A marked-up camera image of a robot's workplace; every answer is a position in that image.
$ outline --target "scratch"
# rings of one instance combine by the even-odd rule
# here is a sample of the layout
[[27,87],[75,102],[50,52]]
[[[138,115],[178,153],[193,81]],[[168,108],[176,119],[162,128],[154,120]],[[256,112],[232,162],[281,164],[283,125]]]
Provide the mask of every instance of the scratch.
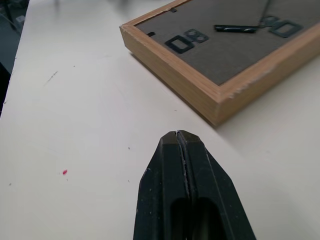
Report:
[[54,78],[54,76],[57,75],[57,73],[58,73],[58,71],[56,71],[56,72],[49,78],[49,80],[46,81],[46,83],[45,83],[43,86],[47,85],[47,84]]
[[267,69],[266,71],[264,71],[263,73],[261,73],[260,75],[258,75],[256,78],[254,78],[253,80],[251,80],[250,82],[248,82],[247,84],[239,87],[236,89],[236,91],[232,94],[230,94],[228,96],[229,99],[234,99],[236,97],[237,94],[241,94],[244,90],[248,89],[251,85],[257,83],[258,81],[264,79],[264,77],[266,77],[269,73],[272,73],[274,71],[274,69],[277,66],[274,65],[272,67],[270,67],[269,69]]

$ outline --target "dark floor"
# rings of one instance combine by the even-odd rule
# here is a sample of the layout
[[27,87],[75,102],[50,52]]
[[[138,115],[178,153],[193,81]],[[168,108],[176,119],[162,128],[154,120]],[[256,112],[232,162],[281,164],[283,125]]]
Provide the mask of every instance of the dark floor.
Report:
[[22,25],[16,20],[19,16],[26,16],[27,6],[15,6],[9,2],[8,7],[11,13],[16,30],[13,30],[3,4],[0,4],[0,115],[6,99],[6,93],[15,64],[16,53],[21,37]]

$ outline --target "black metal bracket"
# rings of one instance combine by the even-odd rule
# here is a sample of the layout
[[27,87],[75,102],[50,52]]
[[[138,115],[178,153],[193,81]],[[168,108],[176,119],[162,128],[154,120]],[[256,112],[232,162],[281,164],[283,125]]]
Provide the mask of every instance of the black metal bracket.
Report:
[[[190,49],[193,49],[195,45],[193,42],[197,42],[198,44],[201,44],[209,39],[209,37],[198,30],[195,29],[189,29],[188,31],[184,32],[184,35],[186,35],[191,41],[189,41],[187,38],[181,36],[181,35],[176,35],[173,38],[169,39],[166,41],[164,44],[167,45],[169,48],[171,48],[173,51],[175,51],[178,54],[183,54],[186,51],[189,51]],[[177,46],[174,42],[175,41],[180,41],[183,44],[186,45],[185,48],[180,48]]]
[[[291,26],[290,29],[288,29],[285,32],[281,32],[280,29],[283,28],[284,26],[289,25]],[[279,21],[276,22],[270,29],[269,32],[273,33],[275,35],[278,35],[282,38],[289,38],[290,36],[292,36],[293,34],[295,34],[296,32],[300,31],[301,29],[303,29],[304,27],[293,22],[293,21],[289,21],[289,20],[284,20],[284,21]]]
[[280,18],[277,16],[266,16],[261,19],[259,28],[272,27]]
[[255,240],[230,177],[198,136],[164,135],[139,185],[133,240]]

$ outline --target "gray felt backing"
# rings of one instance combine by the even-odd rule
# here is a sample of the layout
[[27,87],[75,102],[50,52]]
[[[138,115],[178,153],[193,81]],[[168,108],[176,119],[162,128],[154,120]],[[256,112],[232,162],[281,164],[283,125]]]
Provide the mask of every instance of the gray felt backing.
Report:
[[[320,0],[271,0],[266,12],[280,21],[290,20],[303,29],[288,38],[269,32],[269,27],[256,33],[216,32],[213,25],[259,24],[267,0],[191,0],[136,27],[145,34],[154,32],[156,42],[184,60],[217,85],[278,49],[311,26],[320,22]],[[178,54],[165,45],[176,35],[196,29],[209,40],[194,42],[194,48]]]

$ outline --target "clamp jaw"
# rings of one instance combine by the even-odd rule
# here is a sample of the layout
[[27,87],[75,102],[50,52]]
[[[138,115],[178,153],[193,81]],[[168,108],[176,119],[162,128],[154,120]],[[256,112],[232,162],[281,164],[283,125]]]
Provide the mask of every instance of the clamp jaw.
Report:
[[196,135],[164,135],[139,185],[133,240],[255,240],[230,177]]

